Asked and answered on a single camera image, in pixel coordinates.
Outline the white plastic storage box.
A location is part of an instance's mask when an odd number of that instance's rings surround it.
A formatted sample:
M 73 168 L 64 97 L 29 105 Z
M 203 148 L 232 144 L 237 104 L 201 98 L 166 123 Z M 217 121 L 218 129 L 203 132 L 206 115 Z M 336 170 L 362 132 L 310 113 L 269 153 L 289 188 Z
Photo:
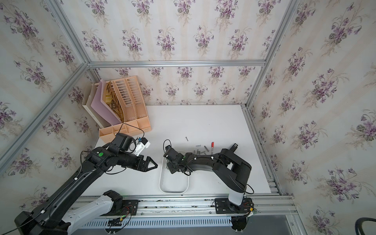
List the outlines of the white plastic storage box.
M 164 194 L 184 194 L 190 185 L 189 177 L 181 172 L 171 174 L 167 168 L 167 160 L 163 158 L 159 179 L 159 189 Z

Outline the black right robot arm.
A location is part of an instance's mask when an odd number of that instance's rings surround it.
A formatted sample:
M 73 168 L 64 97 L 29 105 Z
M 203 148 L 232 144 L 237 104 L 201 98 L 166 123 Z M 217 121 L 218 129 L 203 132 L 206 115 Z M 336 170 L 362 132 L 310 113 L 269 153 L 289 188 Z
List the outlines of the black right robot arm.
M 182 154 L 172 146 L 165 147 L 164 158 L 170 173 L 181 172 L 191 176 L 195 171 L 211 171 L 232 191 L 245 193 L 252 167 L 235 154 L 238 145 L 223 148 L 213 155 L 197 155 L 192 152 Z

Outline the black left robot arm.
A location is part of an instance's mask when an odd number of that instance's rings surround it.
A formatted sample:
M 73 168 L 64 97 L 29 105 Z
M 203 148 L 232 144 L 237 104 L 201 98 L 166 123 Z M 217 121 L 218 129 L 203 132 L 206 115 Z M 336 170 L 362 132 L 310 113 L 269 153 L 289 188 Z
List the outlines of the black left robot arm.
M 153 160 L 141 155 L 149 145 L 145 137 L 135 140 L 126 134 L 116 134 L 110 143 L 93 149 L 79 169 L 45 202 L 31 212 L 21 212 L 14 220 L 17 231 L 22 235 L 71 235 L 101 215 L 119 215 L 124 209 L 123 196 L 114 190 L 77 210 L 71 207 L 92 183 L 116 165 L 150 171 L 148 165 Z

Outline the peach plastic desk organizer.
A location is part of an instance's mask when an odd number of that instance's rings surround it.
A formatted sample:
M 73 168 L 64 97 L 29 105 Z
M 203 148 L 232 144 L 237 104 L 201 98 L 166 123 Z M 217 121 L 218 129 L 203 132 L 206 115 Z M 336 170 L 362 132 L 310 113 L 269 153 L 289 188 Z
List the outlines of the peach plastic desk organizer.
M 146 104 L 136 76 L 106 81 L 112 82 L 124 114 L 124 122 L 99 130 L 99 138 L 108 143 L 120 132 L 129 136 L 152 130 Z

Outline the black rectangular object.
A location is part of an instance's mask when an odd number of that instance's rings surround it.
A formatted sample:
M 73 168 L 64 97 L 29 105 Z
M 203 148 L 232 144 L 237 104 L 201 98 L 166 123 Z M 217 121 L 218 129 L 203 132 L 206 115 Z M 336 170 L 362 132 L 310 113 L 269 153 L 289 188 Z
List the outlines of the black rectangular object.
M 235 152 L 238 148 L 238 145 L 237 144 L 233 144 L 232 147 L 230 148 L 230 151 L 231 152 Z

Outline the patterned brown book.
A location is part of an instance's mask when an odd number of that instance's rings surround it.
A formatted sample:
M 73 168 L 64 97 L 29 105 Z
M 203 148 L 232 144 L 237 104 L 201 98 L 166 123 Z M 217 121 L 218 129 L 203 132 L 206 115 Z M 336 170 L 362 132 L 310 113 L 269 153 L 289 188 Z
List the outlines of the patterned brown book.
M 115 93 L 115 90 L 113 88 L 112 82 L 106 83 L 103 94 L 103 101 L 105 102 L 105 104 L 110 108 L 110 110 L 120 120 L 120 122 L 124 122 L 123 110 L 117 94 Z

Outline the purple folder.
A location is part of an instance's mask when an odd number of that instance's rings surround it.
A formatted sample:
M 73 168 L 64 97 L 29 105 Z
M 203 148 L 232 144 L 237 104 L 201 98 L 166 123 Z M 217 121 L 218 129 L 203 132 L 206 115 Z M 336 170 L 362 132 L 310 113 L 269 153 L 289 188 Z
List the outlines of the purple folder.
M 120 118 L 112 111 L 109 105 L 103 100 L 107 83 L 102 79 L 96 87 L 96 92 L 91 103 L 92 109 L 106 122 L 104 127 L 120 124 Z

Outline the beige folder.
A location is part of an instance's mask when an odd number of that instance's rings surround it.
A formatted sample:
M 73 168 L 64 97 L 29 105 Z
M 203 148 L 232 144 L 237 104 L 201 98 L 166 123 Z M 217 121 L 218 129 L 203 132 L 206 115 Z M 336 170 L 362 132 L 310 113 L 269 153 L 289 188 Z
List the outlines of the beige folder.
M 93 118 L 100 128 L 105 128 L 110 126 L 104 118 L 102 118 L 92 107 L 91 104 L 94 100 L 94 96 L 97 92 L 97 87 L 95 84 L 89 84 L 86 86 L 84 91 L 84 97 L 82 100 L 83 108 L 88 112 L 88 114 Z

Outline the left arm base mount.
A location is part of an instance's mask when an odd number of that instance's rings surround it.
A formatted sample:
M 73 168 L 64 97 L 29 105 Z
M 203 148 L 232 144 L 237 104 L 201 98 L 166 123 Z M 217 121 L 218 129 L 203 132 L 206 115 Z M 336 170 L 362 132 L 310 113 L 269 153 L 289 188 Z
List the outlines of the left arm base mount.
M 102 215 L 116 217 L 106 222 L 105 229 L 120 229 L 124 227 L 124 221 L 127 217 L 136 214 L 137 205 L 137 200 L 126 201 L 119 193 L 110 190 L 83 207 L 69 210 L 63 216 L 62 221 L 68 224 L 68 235 L 73 234 L 76 230 Z

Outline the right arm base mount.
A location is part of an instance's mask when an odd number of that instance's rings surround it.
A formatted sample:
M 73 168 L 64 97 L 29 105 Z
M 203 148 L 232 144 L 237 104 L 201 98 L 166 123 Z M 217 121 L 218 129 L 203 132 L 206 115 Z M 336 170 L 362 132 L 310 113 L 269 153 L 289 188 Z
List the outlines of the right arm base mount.
M 244 193 L 231 194 L 227 198 L 215 198 L 213 207 L 216 214 L 230 215 L 231 228 L 235 232 L 243 232 L 249 218 L 259 213 L 252 199 Z

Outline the aluminium front rail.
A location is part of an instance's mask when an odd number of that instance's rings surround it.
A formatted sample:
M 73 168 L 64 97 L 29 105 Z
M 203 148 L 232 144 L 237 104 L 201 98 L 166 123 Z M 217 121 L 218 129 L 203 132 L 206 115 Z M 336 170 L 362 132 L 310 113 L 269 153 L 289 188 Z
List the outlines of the aluminium front rail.
M 282 216 L 287 220 L 287 228 L 294 235 L 307 234 L 302 220 L 298 215 L 297 207 L 288 196 L 254 196 L 252 199 L 258 214 L 249 218 L 249 227 L 255 221 L 256 216 Z M 136 214 L 126 219 L 141 217 L 201 217 L 201 216 L 229 216 L 216 214 L 213 207 L 214 199 L 217 197 L 155 197 L 155 198 L 125 198 L 124 200 L 137 200 Z M 114 219 L 115 216 L 100 216 L 99 218 Z M 110 235 L 116 235 L 121 229 L 104 229 Z

